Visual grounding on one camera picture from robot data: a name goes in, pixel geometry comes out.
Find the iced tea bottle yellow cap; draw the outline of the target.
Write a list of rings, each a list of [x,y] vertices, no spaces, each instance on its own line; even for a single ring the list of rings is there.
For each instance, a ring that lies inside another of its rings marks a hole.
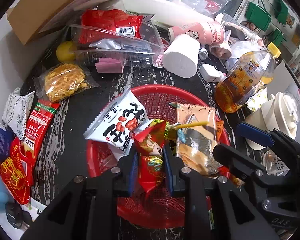
[[[215,102],[225,113],[234,113],[274,77],[281,51],[272,42],[266,49],[242,55],[215,88]]]

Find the green tote bag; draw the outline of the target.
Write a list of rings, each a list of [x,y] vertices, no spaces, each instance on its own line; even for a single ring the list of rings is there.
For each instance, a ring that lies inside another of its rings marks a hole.
[[[272,42],[273,44],[275,44],[275,46],[279,46],[283,41],[286,41],[286,38],[283,34],[283,32],[279,29],[275,29],[274,31],[272,31],[271,33],[269,33],[267,35],[267,39]]]
[[[271,23],[271,15],[267,12],[263,0],[258,0],[257,4],[249,2],[245,18],[262,31],[266,31]]]
[[[283,0],[274,0],[273,2],[275,18],[279,23],[285,25],[288,16],[288,7]]]

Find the white paper roll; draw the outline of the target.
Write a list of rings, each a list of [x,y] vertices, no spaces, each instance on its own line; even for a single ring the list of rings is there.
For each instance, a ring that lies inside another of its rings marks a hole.
[[[191,78],[197,72],[200,43],[189,35],[177,36],[163,54],[163,67],[182,78]]]

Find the red cartoon snack packet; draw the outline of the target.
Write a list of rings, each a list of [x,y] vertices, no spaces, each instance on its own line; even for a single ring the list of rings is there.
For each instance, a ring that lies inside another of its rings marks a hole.
[[[134,136],[139,154],[138,182],[146,194],[151,193],[165,178],[162,148],[165,144],[165,121],[156,122]]]

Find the white lidded pot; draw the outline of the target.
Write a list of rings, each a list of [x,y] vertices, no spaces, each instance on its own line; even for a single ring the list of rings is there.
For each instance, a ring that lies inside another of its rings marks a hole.
[[[300,121],[297,101],[290,93],[271,94],[271,99],[251,113],[245,122],[261,130],[278,129],[295,139]]]

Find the red bag with barcode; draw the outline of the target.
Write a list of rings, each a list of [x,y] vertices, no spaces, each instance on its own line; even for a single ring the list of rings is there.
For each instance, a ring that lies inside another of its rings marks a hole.
[[[143,17],[130,15],[119,9],[92,10],[88,9],[81,15],[81,25],[102,29],[102,31],[83,28],[79,37],[79,43],[87,44],[103,38],[115,38],[111,32],[142,38],[140,27]]]

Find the clear plastic tray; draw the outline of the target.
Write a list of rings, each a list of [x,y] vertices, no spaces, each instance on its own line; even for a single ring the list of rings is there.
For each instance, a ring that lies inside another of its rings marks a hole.
[[[77,47],[73,53],[83,64],[94,64],[100,59],[110,58],[137,67],[153,65],[164,53],[164,44],[152,22],[142,21],[140,38],[132,36],[133,27],[118,31],[100,29],[72,23],[71,37]]]

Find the golden crumbly snack bag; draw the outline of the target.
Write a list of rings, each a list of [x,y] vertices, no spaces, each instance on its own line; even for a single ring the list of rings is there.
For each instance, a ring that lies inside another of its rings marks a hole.
[[[60,63],[33,81],[37,98],[50,103],[100,86],[87,68],[76,63]]]

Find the red yellow-text snack packet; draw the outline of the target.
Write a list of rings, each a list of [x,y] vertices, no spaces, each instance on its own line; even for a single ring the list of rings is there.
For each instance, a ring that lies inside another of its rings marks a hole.
[[[30,201],[30,186],[20,155],[20,140],[15,137],[10,146],[10,155],[0,162],[0,177],[14,200],[26,205]]]

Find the green lollipop yellow stick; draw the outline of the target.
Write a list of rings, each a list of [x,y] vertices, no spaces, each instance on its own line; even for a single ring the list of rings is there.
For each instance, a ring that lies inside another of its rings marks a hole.
[[[208,125],[208,121],[197,121],[197,122],[192,122],[189,124],[180,124],[180,123],[175,123],[175,124],[170,124],[166,122],[165,126],[165,138],[167,139],[176,139],[177,138],[177,133],[179,129],[185,129],[185,128],[191,128],[191,127],[197,127],[197,126],[206,126]]]

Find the white peanut snack packet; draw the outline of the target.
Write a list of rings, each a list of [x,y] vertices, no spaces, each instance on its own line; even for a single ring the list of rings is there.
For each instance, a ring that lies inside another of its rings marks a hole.
[[[84,132],[84,138],[105,142],[125,152],[132,131],[148,119],[146,109],[128,90],[112,100]]]

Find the yellow lemon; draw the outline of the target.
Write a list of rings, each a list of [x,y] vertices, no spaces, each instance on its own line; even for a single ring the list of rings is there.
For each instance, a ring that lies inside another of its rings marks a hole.
[[[73,41],[62,42],[56,49],[56,56],[59,62],[70,62],[76,59],[74,51],[77,50]]]

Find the pink panda cup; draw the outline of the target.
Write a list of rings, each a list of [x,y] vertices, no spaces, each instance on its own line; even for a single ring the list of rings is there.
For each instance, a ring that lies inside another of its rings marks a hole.
[[[181,34],[189,35],[201,45],[222,44],[225,40],[224,28],[216,21],[190,23],[168,28],[168,35],[171,42]]]

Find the beige biscuit snack packet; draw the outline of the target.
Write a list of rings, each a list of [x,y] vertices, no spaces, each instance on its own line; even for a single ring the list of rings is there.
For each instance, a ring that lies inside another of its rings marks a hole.
[[[181,129],[183,137],[177,139],[177,156],[183,160],[185,166],[203,176],[217,174],[221,164],[214,159],[212,153],[218,144],[215,109],[178,102],[170,105],[176,109],[177,123],[181,125],[207,122],[207,125]]]

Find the orange red snack packet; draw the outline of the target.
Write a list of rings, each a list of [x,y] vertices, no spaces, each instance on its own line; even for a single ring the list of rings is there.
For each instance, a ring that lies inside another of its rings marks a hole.
[[[232,175],[227,167],[223,167],[223,168],[224,168],[226,178],[228,178],[236,187],[240,187],[244,184],[244,182],[241,179]]]

